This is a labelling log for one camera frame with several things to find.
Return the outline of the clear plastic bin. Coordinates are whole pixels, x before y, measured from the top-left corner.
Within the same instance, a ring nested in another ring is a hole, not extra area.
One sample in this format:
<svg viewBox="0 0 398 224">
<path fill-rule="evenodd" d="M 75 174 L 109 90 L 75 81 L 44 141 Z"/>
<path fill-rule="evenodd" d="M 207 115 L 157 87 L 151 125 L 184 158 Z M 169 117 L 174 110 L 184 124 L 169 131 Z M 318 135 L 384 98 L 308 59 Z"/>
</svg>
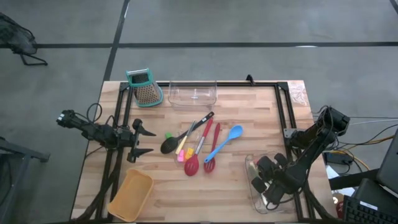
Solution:
<svg viewBox="0 0 398 224">
<path fill-rule="evenodd" d="M 248 156 L 246 156 L 245 158 L 245 169 L 246 169 L 246 175 L 247 175 L 247 179 L 248 179 L 248 184 L 249 184 L 249 190 L 250 190 L 250 198 L 252 200 L 252 204 L 253 207 L 255 209 L 256 212 L 260 213 L 260 214 L 267 214 L 273 210 L 276 210 L 280 205 L 288 203 L 290 201 L 292 201 L 294 199 L 294 197 L 292 195 L 289 194 L 285 194 L 282 199 L 281 202 L 270 202 L 269 199 L 267 198 L 267 190 L 269 189 L 271 183 L 272 183 L 272 179 L 271 179 L 271 173 L 261 173 L 258 171 L 258 177 L 260 177 L 267 186 L 267 189 L 265 192 L 263 193 L 258 193 L 254 187 L 251 185 L 251 181 L 254 178 L 250 178 L 249 176 L 249 172 L 248 172 L 248 166 L 249 164 L 254 164 L 254 160 L 255 159 L 260 159 L 262 156 L 266 156 L 265 154 L 249 154 Z"/>
<path fill-rule="evenodd" d="M 170 82 L 168 101 L 174 110 L 211 111 L 218 99 L 217 82 Z"/>
</svg>

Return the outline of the black laptop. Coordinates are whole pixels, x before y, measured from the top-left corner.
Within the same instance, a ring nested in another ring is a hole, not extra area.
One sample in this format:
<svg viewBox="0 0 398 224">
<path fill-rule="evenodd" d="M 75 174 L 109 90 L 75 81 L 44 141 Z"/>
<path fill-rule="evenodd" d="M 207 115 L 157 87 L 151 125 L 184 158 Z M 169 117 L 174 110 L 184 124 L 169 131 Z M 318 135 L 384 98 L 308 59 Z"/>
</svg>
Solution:
<svg viewBox="0 0 398 224">
<path fill-rule="evenodd" d="M 398 129 L 376 176 L 377 181 L 398 194 Z"/>
</svg>

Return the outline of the teal metal box grater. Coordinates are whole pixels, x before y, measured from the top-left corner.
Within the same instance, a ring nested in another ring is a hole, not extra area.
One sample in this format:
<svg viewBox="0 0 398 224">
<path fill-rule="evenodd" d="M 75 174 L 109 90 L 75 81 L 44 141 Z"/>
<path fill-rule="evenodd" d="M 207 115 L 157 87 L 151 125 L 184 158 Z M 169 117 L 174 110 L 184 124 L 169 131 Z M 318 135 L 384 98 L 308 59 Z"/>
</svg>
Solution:
<svg viewBox="0 0 398 224">
<path fill-rule="evenodd" d="M 154 80 L 154 76 L 149 68 L 142 70 L 126 71 L 126 78 L 129 86 L 132 87 L 133 94 L 138 107 L 152 107 L 163 102 L 163 92 Z"/>
</svg>

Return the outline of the blue silicone spoon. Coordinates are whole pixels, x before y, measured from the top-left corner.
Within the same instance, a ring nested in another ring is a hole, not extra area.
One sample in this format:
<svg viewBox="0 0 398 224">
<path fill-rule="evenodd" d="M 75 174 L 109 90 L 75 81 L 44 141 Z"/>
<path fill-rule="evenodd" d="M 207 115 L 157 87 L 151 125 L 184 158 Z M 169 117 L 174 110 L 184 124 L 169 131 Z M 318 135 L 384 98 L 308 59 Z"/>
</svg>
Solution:
<svg viewBox="0 0 398 224">
<path fill-rule="evenodd" d="M 243 127 L 241 125 L 235 125 L 233 126 L 228 134 L 228 137 L 224 142 L 222 142 L 217 148 L 214 149 L 213 152 L 211 152 L 204 160 L 204 163 L 210 162 L 216 155 L 217 153 L 227 144 L 230 142 L 232 139 L 239 138 L 243 133 Z"/>
</svg>

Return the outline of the red silicone slotted turner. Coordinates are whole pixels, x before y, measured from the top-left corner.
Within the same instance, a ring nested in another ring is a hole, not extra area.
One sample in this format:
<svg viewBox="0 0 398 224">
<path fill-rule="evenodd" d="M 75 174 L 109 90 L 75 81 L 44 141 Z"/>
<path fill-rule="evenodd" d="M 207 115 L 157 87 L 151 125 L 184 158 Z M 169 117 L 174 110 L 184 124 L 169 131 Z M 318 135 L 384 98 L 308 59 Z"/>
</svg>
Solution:
<svg viewBox="0 0 398 224">
<path fill-rule="evenodd" d="M 212 144 L 212 148 L 211 148 L 212 152 L 215 150 L 216 143 L 217 143 L 217 140 L 218 140 L 218 136 L 219 136 L 219 133 L 220 133 L 220 129 L 221 129 L 221 124 L 218 123 L 216 125 L 214 136 L 213 136 L 213 144 Z M 213 169 L 215 168 L 215 164 L 216 164 L 215 158 L 212 158 L 209 162 L 204 163 L 204 166 L 203 166 L 204 171 L 206 173 L 212 172 Z"/>
</svg>

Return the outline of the black keyboard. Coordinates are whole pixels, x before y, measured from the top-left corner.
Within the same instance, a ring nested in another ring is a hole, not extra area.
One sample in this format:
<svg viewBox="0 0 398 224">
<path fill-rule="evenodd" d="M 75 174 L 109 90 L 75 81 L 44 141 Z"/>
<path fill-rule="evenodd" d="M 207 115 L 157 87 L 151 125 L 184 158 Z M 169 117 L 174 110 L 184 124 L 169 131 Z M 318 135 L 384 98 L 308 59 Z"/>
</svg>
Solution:
<svg viewBox="0 0 398 224">
<path fill-rule="evenodd" d="M 383 212 L 374 205 L 345 195 L 343 220 L 355 224 L 398 224 L 398 214 Z"/>
</svg>

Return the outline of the black power adapter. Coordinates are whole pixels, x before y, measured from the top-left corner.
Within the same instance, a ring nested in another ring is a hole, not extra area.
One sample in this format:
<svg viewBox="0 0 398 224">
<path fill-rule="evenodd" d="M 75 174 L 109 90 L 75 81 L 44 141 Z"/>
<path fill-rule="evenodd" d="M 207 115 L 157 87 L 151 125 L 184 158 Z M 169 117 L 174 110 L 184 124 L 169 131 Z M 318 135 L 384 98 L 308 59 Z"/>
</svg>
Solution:
<svg viewBox="0 0 398 224">
<path fill-rule="evenodd" d="M 347 154 L 326 152 L 324 156 L 327 164 L 351 165 L 353 162 L 353 158 Z"/>
</svg>

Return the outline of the red slotted spoon metal handle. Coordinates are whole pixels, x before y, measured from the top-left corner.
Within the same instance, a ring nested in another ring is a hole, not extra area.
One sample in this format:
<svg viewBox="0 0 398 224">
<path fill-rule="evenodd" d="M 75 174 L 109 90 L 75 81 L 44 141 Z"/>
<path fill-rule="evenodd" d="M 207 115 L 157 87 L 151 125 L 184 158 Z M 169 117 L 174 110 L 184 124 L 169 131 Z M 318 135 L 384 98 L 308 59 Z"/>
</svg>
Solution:
<svg viewBox="0 0 398 224">
<path fill-rule="evenodd" d="M 198 154 L 201 151 L 201 148 L 202 148 L 205 138 L 211 128 L 212 123 L 213 123 L 213 118 L 210 118 L 208 120 L 205 130 L 201 136 L 200 142 L 195 150 L 195 153 L 193 154 L 193 156 L 191 158 L 189 158 L 187 160 L 187 162 L 184 165 L 185 174 L 188 176 L 193 176 L 198 171 L 198 168 L 199 168 Z"/>
</svg>

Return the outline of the black bar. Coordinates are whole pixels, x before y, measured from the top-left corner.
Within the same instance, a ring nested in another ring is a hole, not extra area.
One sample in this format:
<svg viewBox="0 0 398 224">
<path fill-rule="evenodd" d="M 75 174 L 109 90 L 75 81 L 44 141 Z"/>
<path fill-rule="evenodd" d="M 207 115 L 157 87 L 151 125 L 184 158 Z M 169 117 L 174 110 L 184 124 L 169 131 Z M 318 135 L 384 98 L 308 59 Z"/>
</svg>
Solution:
<svg viewBox="0 0 398 224">
<path fill-rule="evenodd" d="M 363 179 L 376 180 L 379 169 L 373 169 L 357 174 L 339 176 L 329 180 L 331 190 L 339 190 L 348 187 L 358 187 Z"/>
</svg>

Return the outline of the black aluminium table frame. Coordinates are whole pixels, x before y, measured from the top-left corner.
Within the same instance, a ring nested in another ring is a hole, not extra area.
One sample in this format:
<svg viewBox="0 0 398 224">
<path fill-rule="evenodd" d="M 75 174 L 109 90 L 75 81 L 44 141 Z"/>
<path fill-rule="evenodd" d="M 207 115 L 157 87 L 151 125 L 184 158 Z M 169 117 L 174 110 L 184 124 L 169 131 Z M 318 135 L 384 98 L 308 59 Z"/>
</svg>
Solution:
<svg viewBox="0 0 398 224">
<path fill-rule="evenodd" d="M 103 84 L 99 103 L 101 121 L 114 115 L 119 122 L 142 120 L 152 136 L 140 138 L 148 153 L 135 163 L 128 162 L 127 152 L 104 151 L 91 142 L 85 158 L 71 217 L 83 214 L 100 191 L 103 179 L 115 174 L 123 181 L 129 169 L 151 177 L 152 191 L 144 204 L 139 223 L 288 223 L 314 220 L 317 212 L 310 209 L 305 195 L 283 203 L 276 210 L 261 214 L 254 209 L 245 158 L 248 155 L 286 154 L 282 131 L 288 127 L 306 129 L 313 124 L 310 105 L 290 100 L 289 82 L 219 81 L 217 100 L 212 110 L 214 121 L 221 124 L 223 141 L 235 125 L 243 135 L 228 143 L 216 156 L 216 167 L 210 174 L 200 169 L 187 176 L 177 164 L 174 153 L 163 154 L 160 146 L 165 134 L 186 130 L 193 120 L 207 115 L 206 108 L 178 109 L 164 100 L 159 106 L 138 107 L 123 82 Z"/>
</svg>

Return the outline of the black slotted spoon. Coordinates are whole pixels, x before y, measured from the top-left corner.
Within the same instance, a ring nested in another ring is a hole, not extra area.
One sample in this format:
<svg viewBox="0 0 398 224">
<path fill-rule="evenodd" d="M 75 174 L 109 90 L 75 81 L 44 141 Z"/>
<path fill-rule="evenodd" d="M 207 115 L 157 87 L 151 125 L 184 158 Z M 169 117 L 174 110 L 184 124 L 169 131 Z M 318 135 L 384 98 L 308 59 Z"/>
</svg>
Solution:
<svg viewBox="0 0 398 224">
<path fill-rule="evenodd" d="M 208 113 L 204 118 L 202 118 L 201 120 L 199 120 L 199 122 L 195 123 L 195 125 L 193 126 L 193 128 L 189 128 L 188 131 L 185 131 L 184 133 L 182 133 L 180 136 L 178 137 L 169 137 L 167 138 L 161 145 L 160 147 L 160 151 L 163 154 L 168 154 L 171 153 L 173 150 L 175 150 L 179 144 L 179 141 L 181 139 L 183 139 L 189 131 L 194 131 L 197 128 L 199 128 L 202 124 L 204 124 L 205 122 L 207 122 L 210 118 L 212 118 L 215 115 L 215 113 L 213 111 L 211 111 L 210 113 Z"/>
</svg>

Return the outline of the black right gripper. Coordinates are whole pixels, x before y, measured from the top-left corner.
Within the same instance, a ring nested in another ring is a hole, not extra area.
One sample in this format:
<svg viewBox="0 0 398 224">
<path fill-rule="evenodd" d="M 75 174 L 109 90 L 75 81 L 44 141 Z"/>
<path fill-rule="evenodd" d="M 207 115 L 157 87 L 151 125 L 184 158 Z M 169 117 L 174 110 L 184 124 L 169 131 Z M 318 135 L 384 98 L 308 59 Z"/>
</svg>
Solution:
<svg viewBox="0 0 398 224">
<path fill-rule="evenodd" d="M 276 154 L 274 159 L 277 163 L 272 162 L 269 157 L 262 156 L 257 161 L 257 169 L 261 173 L 271 173 L 272 183 L 267 190 L 267 198 L 270 202 L 281 202 L 285 194 L 293 194 L 294 190 L 287 182 L 287 176 L 284 167 L 288 164 L 288 160 L 283 154 Z M 255 177 L 251 181 L 251 185 L 258 193 L 266 191 L 266 183 L 260 178 Z"/>
</svg>

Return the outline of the grey side table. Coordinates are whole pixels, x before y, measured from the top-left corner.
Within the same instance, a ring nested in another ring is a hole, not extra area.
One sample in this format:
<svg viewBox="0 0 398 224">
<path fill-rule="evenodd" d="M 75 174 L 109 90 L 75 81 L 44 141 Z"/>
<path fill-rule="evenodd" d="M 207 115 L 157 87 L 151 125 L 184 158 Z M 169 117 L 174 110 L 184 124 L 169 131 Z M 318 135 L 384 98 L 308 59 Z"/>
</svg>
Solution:
<svg viewBox="0 0 398 224">
<path fill-rule="evenodd" d="M 10 171 L 12 179 L 11 185 L 5 194 L 4 199 L 0 201 L 0 224 L 6 224 L 14 207 L 17 193 L 22 185 L 22 180 L 25 176 L 30 160 L 38 159 L 40 162 L 47 162 L 50 154 L 19 146 L 5 140 L 3 137 L 0 137 L 0 150 L 8 152 L 7 156 L 15 156 L 21 159 L 21 164 L 14 177 L 12 176 L 12 171 Z"/>
</svg>

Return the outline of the black mesh chair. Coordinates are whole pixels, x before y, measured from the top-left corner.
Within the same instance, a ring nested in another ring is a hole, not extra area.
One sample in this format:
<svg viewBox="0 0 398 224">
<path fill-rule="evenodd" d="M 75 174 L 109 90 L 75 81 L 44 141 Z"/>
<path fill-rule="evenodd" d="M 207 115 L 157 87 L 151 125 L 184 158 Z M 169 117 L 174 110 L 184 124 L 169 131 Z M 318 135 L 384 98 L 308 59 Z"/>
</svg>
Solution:
<svg viewBox="0 0 398 224">
<path fill-rule="evenodd" d="M 19 55 L 24 65 L 48 65 L 45 60 L 34 56 L 38 48 L 33 33 L 1 12 L 0 43 L 11 49 L 12 53 Z"/>
</svg>

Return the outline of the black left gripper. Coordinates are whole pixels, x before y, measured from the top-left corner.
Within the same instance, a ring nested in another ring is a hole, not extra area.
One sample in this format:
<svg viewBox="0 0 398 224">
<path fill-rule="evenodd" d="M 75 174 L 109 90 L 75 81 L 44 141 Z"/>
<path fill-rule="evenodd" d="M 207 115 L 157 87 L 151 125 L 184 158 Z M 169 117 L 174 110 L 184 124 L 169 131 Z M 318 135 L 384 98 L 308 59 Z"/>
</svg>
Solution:
<svg viewBox="0 0 398 224">
<path fill-rule="evenodd" d="M 149 132 L 144 129 L 142 126 L 142 121 L 140 119 L 135 119 L 132 124 L 134 133 L 132 133 L 128 129 L 121 129 L 119 133 L 119 146 L 120 147 L 130 147 L 131 150 L 127 154 L 127 161 L 131 163 L 135 163 L 136 159 L 142 156 L 145 153 L 153 151 L 153 149 L 138 149 L 137 145 L 139 144 L 139 134 L 141 133 L 144 136 L 156 136 L 156 134 Z"/>
</svg>

